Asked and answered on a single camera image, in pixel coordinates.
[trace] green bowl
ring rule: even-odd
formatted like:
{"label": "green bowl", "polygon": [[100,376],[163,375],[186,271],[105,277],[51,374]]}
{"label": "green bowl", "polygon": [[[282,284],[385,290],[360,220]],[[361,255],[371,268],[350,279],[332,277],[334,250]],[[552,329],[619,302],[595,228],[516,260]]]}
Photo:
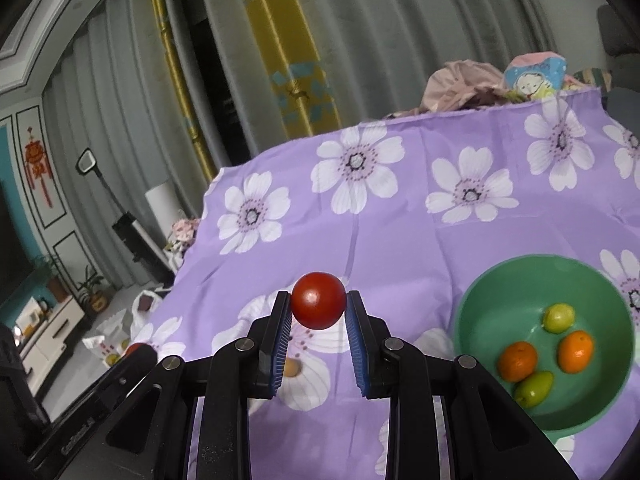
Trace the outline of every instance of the green bowl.
{"label": "green bowl", "polygon": [[[575,324],[557,335],[542,328],[543,312],[554,303],[568,303],[576,313]],[[556,349],[574,330],[591,334],[594,355],[583,372],[565,374],[556,363]],[[607,411],[634,359],[634,326],[617,289],[597,270],[561,256],[507,260],[476,279],[462,298],[454,328],[456,353],[473,355],[510,393],[514,384],[501,380],[496,362],[516,341],[531,343],[538,351],[537,370],[554,374],[549,396],[527,411],[553,442]]]}

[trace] green fruit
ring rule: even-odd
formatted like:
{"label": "green fruit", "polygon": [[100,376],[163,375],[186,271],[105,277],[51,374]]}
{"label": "green fruit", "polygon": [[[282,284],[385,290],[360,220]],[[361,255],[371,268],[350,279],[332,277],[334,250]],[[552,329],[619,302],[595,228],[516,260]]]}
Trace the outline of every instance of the green fruit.
{"label": "green fruit", "polygon": [[554,375],[551,372],[535,372],[518,384],[513,400],[526,410],[535,408],[546,399],[553,383]]}
{"label": "green fruit", "polygon": [[566,303],[556,303],[545,310],[542,326],[547,332],[559,334],[575,323],[575,310]]}

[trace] gray floor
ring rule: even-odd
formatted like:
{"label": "gray floor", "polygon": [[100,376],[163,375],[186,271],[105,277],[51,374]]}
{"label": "gray floor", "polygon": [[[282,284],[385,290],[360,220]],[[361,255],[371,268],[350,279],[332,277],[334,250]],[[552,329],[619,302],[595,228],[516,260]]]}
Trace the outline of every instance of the gray floor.
{"label": "gray floor", "polygon": [[[133,300],[144,288],[144,286],[135,285],[118,291],[107,309],[98,315],[94,322],[94,327],[123,308],[131,308]],[[95,329],[89,330],[86,334],[86,336],[90,335],[95,335]],[[54,420],[106,371],[107,368],[102,362],[85,348],[82,342],[79,342],[74,349],[74,354],[60,370],[42,401],[44,409],[49,413],[49,418]]]}

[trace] red tomato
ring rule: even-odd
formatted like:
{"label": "red tomato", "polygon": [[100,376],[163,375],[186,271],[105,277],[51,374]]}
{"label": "red tomato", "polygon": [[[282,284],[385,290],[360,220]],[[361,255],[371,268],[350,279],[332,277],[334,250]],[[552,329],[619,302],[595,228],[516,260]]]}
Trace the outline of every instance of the red tomato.
{"label": "red tomato", "polygon": [[327,272],[310,272],[300,278],[291,292],[291,312],[311,330],[335,324],[347,306],[342,282]]}
{"label": "red tomato", "polygon": [[133,351],[136,350],[136,348],[139,348],[141,346],[144,346],[146,343],[133,343],[131,345],[129,345],[127,347],[127,349],[124,352],[125,357],[128,356],[130,353],[132,353]]}

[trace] silver bolt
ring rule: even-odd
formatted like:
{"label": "silver bolt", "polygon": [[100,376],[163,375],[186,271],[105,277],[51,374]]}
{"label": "silver bolt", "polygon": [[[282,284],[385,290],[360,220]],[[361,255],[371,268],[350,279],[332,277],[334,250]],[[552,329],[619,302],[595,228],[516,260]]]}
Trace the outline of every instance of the silver bolt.
{"label": "silver bolt", "polygon": [[387,350],[401,350],[404,347],[404,343],[402,342],[402,339],[390,337],[385,339],[385,347]]}
{"label": "silver bolt", "polygon": [[175,370],[178,366],[180,366],[181,359],[176,357],[175,355],[170,355],[169,357],[165,357],[162,360],[162,368],[165,370]]}
{"label": "silver bolt", "polygon": [[470,355],[461,355],[458,358],[458,363],[463,368],[467,368],[468,370],[471,370],[472,368],[476,367],[476,365],[478,364],[478,361],[476,361],[475,357],[471,357]]}
{"label": "silver bolt", "polygon": [[243,337],[242,339],[238,339],[236,341],[236,350],[241,352],[246,352],[247,350],[251,350],[254,347],[254,342],[248,337]]}

